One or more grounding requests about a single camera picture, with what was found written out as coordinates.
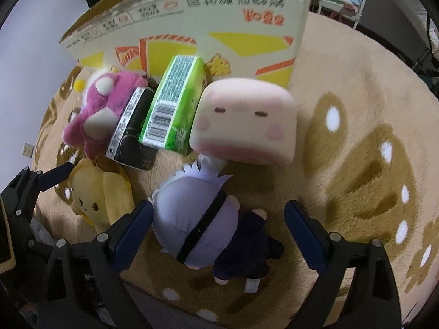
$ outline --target wall outlet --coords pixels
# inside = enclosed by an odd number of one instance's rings
[[[25,146],[23,147],[22,155],[24,157],[32,158],[32,154],[33,154],[33,146],[29,145],[28,143],[25,143]]]

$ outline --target black box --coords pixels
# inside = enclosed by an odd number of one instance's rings
[[[107,158],[146,171],[152,168],[157,150],[139,143],[139,135],[154,94],[150,87],[138,87],[133,92],[105,152]]]

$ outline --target white shelf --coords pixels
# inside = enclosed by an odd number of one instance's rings
[[[319,0],[319,3],[322,7],[330,9],[331,11],[335,11],[335,12],[340,12],[340,10],[343,8],[342,6],[334,2],[329,2],[328,0]],[[359,21],[361,18],[361,14],[357,13],[353,16],[343,15],[343,17],[346,17],[351,21]]]
[[[363,8],[365,4],[366,4],[366,0],[362,0],[361,6],[359,7],[359,11],[355,15],[353,16],[343,15],[343,17],[346,17],[351,21],[355,22],[353,26],[354,29],[356,29],[358,25],[358,21],[361,18],[361,14],[363,13]],[[319,15],[322,11],[322,7],[330,9],[331,11],[335,11],[335,12],[340,12],[340,10],[343,8],[342,4],[337,4],[335,2],[332,2],[331,0],[319,0],[319,10],[317,12]]]

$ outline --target yellow plush toy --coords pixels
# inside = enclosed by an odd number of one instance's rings
[[[98,234],[134,209],[131,184],[124,169],[117,163],[101,162],[112,171],[104,171],[84,158],[72,170],[68,180],[73,195],[73,212],[82,215]]]

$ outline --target white wall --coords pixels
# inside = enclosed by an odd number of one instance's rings
[[[19,0],[0,29],[0,192],[31,159],[50,100],[75,66],[58,44],[86,0]]]

